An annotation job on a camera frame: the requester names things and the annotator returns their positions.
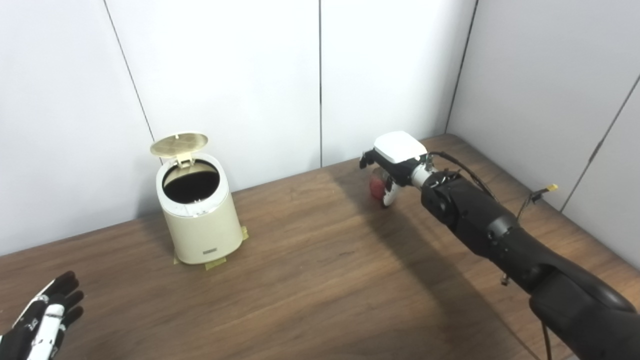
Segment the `white object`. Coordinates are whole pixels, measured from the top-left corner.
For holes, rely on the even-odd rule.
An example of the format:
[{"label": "white object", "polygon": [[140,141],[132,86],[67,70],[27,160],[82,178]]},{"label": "white object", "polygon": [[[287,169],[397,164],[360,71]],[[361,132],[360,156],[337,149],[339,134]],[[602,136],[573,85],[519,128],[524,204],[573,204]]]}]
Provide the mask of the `white object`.
[{"label": "white object", "polygon": [[404,131],[394,131],[379,136],[373,143],[373,148],[392,164],[427,153],[424,145]]},{"label": "white object", "polygon": [[60,304],[47,306],[27,360],[49,360],[64,314],[65,307]]},{"label": "white object", "polygon": [[156,191],[175,254],[187,264],[223,258],[243,239],[222,165],[195,152],[206,143],[203,134],[182,133],[151,146],[152,154],[170,159],[158,170]]}]

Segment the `finger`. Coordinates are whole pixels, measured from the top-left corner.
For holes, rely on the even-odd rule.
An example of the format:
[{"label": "finger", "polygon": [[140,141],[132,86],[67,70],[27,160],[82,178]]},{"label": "finger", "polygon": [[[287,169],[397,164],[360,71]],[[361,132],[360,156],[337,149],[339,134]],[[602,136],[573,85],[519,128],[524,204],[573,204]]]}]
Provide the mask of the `finger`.
[{"label": "finger", "polygon": [[62,319],[61,324],[65,327],[65,329],[68,329],[69,325],[80,319],[80,316],[82,316],[82,314],[84,314],[84,309],[81,306],[74,307],[65,315],[65,317]]},{"label": "finger", "polygon": [[57,293],[67,296],[75,289],[78,289],[78,286],[80,286],[80,282],[77,279],[73,279],[72,281],[60,286]]},{"label": "finger", "polygon": [[71,295],[67,296],[63,305],[65,306],[65,309],[69,310],[78,305],[82,299],[84,299],[84,293],[81,291],[75,291]]},{"label": "finger", "polygon": [[42,290],[42,294],[51,296],[55,293],[59,293],[60,289],[68,286],[69,283],[73,283],[76,280],[76,273],[73,271],[65,272],[64,274],[55,278],[48,286]]}]

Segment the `wooden table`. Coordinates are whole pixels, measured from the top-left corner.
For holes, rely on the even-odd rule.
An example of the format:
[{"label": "wooden table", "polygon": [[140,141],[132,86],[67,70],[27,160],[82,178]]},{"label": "wooden table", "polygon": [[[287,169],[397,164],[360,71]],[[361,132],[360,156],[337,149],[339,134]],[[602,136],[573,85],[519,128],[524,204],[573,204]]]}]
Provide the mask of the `wooden table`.
[{"label": "wooden table", "polygon": [[[459,138],[424,143],[468,164],[512,211],[526,196]],[[418,190],[381,209],[370,172],[352,160],[234,193],[250,238],[209,271],[173,264],[161,215],[3,256],[0,325],[74,270],[86,312],[60,360],[544,358],[528,296],[501,286],[489,261],[422,208]],[[639,303],[638,271],[556,210],[538,204],[523,223]],[[570,354],[553,344],[555,359]]]}]

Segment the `trash can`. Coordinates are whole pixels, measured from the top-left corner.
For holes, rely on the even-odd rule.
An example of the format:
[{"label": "trash can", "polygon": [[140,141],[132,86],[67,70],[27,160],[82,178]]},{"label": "trash can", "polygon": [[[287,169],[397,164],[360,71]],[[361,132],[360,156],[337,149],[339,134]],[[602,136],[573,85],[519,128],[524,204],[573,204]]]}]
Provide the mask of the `trash can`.
[{"label": "trash can", "polygon": [[151,146],[153,155],[167,159],[156,191],[175,254],[187,264],[223,258],[243,239],[225,171],[213,156],[196,152],[207,141],[200,133],[182,133]]}]

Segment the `black robotic arm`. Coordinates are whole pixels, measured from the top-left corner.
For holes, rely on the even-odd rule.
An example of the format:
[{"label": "black robotic arm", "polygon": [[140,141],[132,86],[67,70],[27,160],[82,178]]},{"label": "black robotic arm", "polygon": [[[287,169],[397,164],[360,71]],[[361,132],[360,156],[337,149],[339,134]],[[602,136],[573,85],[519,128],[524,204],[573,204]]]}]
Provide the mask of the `black robotic arm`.
[{"label": "black robotic arm", "polygon": [[476,186],[460,172],[436,170],[425,148],[403,132],[376,140],[374,149],[363,154],[360,167],[373,163],[389,174],[385,206],[395,197],[391,189],[417,187],[422,205],[434,217],[531,295],[533,313],[578,358],[640,359],[640,315],[635,307],[598,277],[531,236],[480,180],[473,177]]}]

